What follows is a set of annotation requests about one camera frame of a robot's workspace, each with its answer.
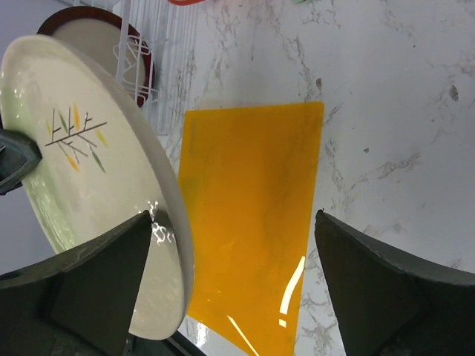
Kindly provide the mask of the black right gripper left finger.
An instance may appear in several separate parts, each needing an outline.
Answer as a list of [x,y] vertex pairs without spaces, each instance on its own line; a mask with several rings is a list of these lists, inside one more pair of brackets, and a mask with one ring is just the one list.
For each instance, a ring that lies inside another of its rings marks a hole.
[[146,212],[1,276],[2,355],[122,355],[148,256]]

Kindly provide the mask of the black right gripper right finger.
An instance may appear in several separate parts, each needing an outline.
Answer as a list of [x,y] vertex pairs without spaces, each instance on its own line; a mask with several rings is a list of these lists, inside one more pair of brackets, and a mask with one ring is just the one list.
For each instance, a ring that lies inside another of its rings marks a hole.
[[315,242],[347,355],[473,355],[474,274],[320,210]]

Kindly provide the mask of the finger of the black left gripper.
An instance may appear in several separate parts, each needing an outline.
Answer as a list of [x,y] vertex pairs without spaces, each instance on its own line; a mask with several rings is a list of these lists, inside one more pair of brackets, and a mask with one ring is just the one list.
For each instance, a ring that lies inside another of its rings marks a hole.
[[1,195],[17,189],[39,164],[40,150],[27,135],[1,129]]

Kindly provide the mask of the green cream branch plate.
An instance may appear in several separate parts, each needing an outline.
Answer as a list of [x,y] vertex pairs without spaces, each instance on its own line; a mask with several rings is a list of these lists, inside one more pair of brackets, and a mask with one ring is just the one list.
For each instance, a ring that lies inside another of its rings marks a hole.
[[30,35],[3,55],[1,120],[40,150],[42,160],[22,184],[56,253],[150,215],[129,331],[149,340],[172,336],[191,299],[194,245],[176,174],[136,102],[85,54]]

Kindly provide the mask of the brown rimmed plate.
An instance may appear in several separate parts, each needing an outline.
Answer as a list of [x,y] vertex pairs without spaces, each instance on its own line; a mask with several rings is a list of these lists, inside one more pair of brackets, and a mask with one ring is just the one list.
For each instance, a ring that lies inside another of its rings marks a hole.
[[[122,19],[107,10],[76,6],[47,18],[37,33],[52,36],[89,56],[112,76],[119,65]],[[140,33],[128,26],[123,84],[139,106],[149,98],[155,83],[152,50]]]

